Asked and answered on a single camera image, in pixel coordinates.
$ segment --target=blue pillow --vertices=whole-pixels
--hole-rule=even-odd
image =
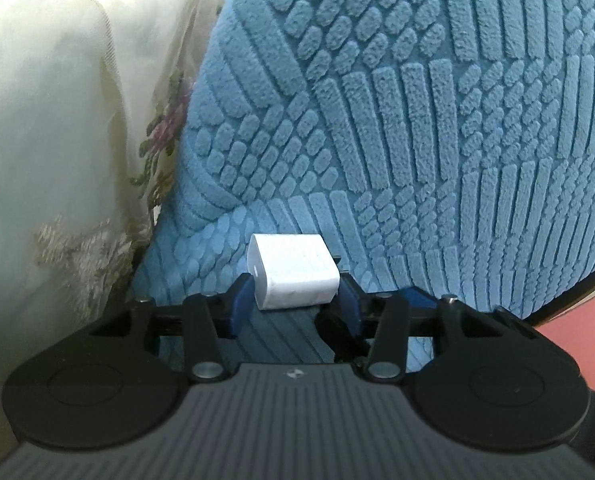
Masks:
[[[367,291],[526,317],[595,269],[595,0],[228,0],[176,178],[133,283],[158,304],[304,232]],[[312,317],[255,312],[224,349],[330,361]]]

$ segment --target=white cube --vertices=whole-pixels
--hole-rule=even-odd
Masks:
[[[260,310],[329,303],[340,286],[340,271],[320,235],[254,234],[246,259]]]

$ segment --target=textured fabric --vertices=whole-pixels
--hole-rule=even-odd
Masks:
[[[595,269],[595,0],[228,0],[177,171],[135,279],[160,304],[319,232],[366,290],[526,317]],[[233,358],[330,358],[307,321],[255,312]]]
[[[222,3],[0,0],[0,391],[129,277]]]

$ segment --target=sheer curtain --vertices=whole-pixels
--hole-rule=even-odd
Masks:
[[[148,243],[222,1],[0,0],[0,390]]]

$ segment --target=pink flower pattern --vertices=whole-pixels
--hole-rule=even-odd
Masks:
[[[166,156],[173,154],[186,123],[192,85],[187,79],[184,79],[183,73],[176,72],[170,78],[169,89],[168,102],[165,105],[159,103],[155,107],[155,118],[146,128],[146,139],[139,147],[139,156],[144,159],[144,171],[138,177],[130,178],[131,184],[140,188],[140,198],[148,189],[151,178],[157,174],[158,162],[163,156],[162,152]],[[165,176],[159,180],[168,182],[170,178]],[[158,190],[156,193],[151,192],[149,198],[152,196],[162,197],[163,192],[164,190]],[[157,205],[150,202],[152,200],[149,200],[149,208]]]

